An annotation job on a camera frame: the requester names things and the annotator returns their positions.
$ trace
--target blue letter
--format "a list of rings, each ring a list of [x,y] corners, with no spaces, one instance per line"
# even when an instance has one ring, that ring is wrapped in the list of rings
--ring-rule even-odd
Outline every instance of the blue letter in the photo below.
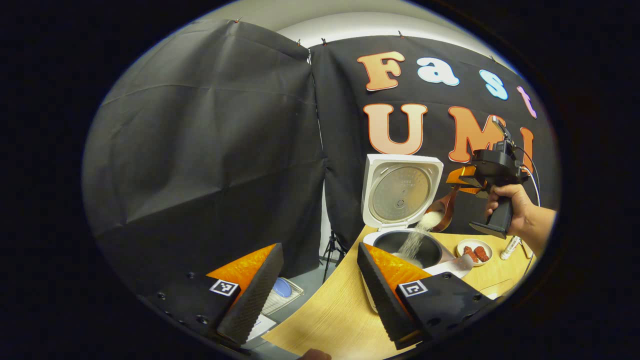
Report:
[[[498,99],[506,100],[508,98],[507,90],[502,87],[502,80],[494,73],[487,70],[480,70],[480,76],[486,81],[486,88]]]
[[[448,63],[436,58],[420,58],[418,76],[430,83],[445,83],[449,86],[460,84],[460,80],[453,75],[453,70]]]

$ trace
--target inner lid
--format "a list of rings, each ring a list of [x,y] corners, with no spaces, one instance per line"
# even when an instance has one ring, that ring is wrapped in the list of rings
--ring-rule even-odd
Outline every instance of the inner lid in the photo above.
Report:
[[[383,223],[402,222],[428,201],[431,184],[423,169],[402,166],[383,174],[373,185],[371,213]]]

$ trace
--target white bowl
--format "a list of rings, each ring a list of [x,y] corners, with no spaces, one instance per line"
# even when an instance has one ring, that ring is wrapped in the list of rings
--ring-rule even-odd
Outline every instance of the white bowl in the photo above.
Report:
[[[482,260],[478,259],[478,262],[474,263],[474,267],[475,266],[483,266],[484,264],[486,264],[489,261],[491,261],[491,259],[493,259],[493,249],[491,249],[489,244],[485,243],[484,241],[480,241],[478,239],[464,239],[464,240],[462,240],[458,244],[458,246],[456,247],[456,256],[460,257],[460,256],[464,255],[465,246],[470,247],[471,250],[475,250],[476,247],[482,246],[482,247],[484,247],[484,252],[486,252],[486,255],[489,257],[489,260],[487,260],[485,262],[482,262]]]

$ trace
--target light wood tabletop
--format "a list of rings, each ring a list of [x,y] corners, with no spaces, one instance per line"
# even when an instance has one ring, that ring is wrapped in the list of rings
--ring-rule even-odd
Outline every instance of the light wood tabletop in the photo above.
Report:
[[[301,356],[310,348],[329,353],[334,360],[378,360],[406,352],[400,351],[382,326],[380,317],[371,309],[360,269],[356,263],[358,244],[376,229],[365,226],[340,265],[325,283],[295,313],[263,338],[272,344]],[[509,259],[500,253],[507,240],[489,235],[431,233],[446,249],[456,255],[457,244],[473,238],[486,242],[493,257],[483,266],[474,267],[463,280],[485,295],[502,293],[513,287],[523,276],[529,263],[522,246]]]

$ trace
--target hand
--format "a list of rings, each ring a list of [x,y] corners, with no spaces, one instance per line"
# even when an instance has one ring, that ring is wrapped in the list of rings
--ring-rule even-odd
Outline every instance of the hand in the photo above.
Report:
[[[331,355],[326,352],[322,352],[315,348],[310,348],[301,358],[298,360],[331,360]]]
[[[513,205],[513,217],[511,218],[511,226],[507,232],[508,235],[518,235],[527,223],[527,212],[535,206],[529,196],[520,184],[491,187],[491,194],[486,203],[484,217],[489,217],[493,210],[498,208],[498,196],[506,196],[511,198]]]

